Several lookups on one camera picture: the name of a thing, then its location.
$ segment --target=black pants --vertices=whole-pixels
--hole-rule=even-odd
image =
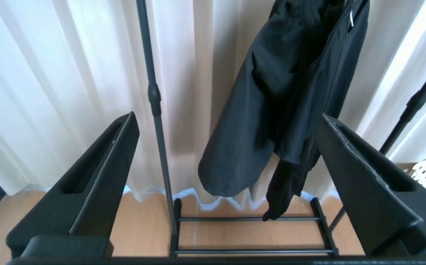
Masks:
[[[208,192],[231,197],[252,186],[275,152],[282,160],[264,219],[286,210],[319,157],[312,137],[317,119],[340,113],[368,13],[368,1],[361,0],[345,6],[342,0],[275,2],[200,161]]]

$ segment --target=horizontal black bar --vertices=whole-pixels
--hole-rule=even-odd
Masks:
[[[318,221],[318,217],[280,217],[276,221]],[[263,221],[262,217],[180,217],[181,222],[248,222]]]
[[[177,250],[177,254],[312,254],[332,253],[326,249],[256,249],[256,250],[206,250],[206,249],[183,249]]]

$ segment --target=black garment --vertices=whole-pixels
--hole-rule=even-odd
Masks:
[[[252,186],[275,151],[282,160],[264,219],[281,215],[300,193],[319,157],[311,137],[316,121],[323,112],[338,116],[366,34],[369,3],[343,4],[274,3],[199,163],[208,192],[231,197]]]

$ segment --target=sheer curtain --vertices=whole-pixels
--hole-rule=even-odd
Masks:
[[[213,208],[218,198],[202,189],[197,164],[272,5],[272,0],[147,1],[173,193],[197,194],[203,208]],[[420,27],[426,18],[416,20],[424,7],[426,12],[420,0],[372,1],[341,119],[375,146],[412,93],[401,92],[407,86],[402,76],[419,82],[412,91],[426,78],[426,27]],[[416,49],[403,49],[410,60],[397,61],[401,81],[383,82],[394,73],[390,66],[416,22],[423,38]],[[424,72],[410,72],[414,67]],[[390,104],[391,96],[397,104]],[[127,184],[143,199],[162,191],[163,182],[135,1],[0,0],[0,185],[8,194],[52,186],[113,119],[131,110],[141,137]],[[387,127],[375,140],[373,124],[380,116]],[[400,154],[423,127],[398,143]],[[229,200],[237,207],[259,205],[276,160],[254,187]],[[323,197],[330,189],[320,161],[305,190]]]

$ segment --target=white curtain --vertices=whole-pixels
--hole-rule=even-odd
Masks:
[[[197,194],[203,208],[213,208],[218,198],[201,187],[199,159],[272,4],[147,1],[172,190],[177,196]],[[426,1],[372,1],[341,120],[375,146],[426,79],[426,27],[418,26],[423,38],[412,50],[402,49],[399,56],[410,60],[397,68],[397,82],[384,82],[394,74],[392,62],[422,10]],[[8,194],[54,185],[112,120],[131,110],[141,137],[127,184],[142,199],[162,191],[163,181],[135,1],[0,0],[0,185]],[[425,116],[401,137],[395,154],[408,152],[423,134],[426,109],[420,115]],[[276,159],[250,191],[230,201],[238,207],[247,201],[252,207],[260,204]],[[330,188],[319,161],[305,190],[322,197]]]

